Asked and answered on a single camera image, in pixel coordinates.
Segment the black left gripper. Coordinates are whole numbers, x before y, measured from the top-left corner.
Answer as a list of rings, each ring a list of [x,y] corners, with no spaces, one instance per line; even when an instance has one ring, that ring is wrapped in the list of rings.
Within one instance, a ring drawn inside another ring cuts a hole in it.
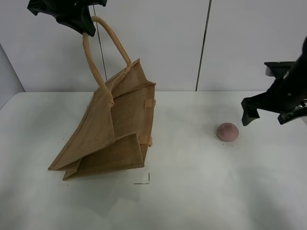
[[[88,6],[106,6],[107,0],[30,0],[27,9],[37,15],[39,12],[57,16],[56,21],[80,34],[94,36],[96,29]]]

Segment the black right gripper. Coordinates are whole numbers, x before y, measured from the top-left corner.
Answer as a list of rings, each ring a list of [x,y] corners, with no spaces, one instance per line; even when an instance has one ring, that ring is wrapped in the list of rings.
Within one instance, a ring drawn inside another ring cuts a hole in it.
[[[297,61],[264,65],[275,80],[266,92],[242,100],[243,126],[260,118],[258,109],[282,113],[278,116],[280,125],[307,116],[307,104],[301,103],[307,95],[307,42],[304,41]]]

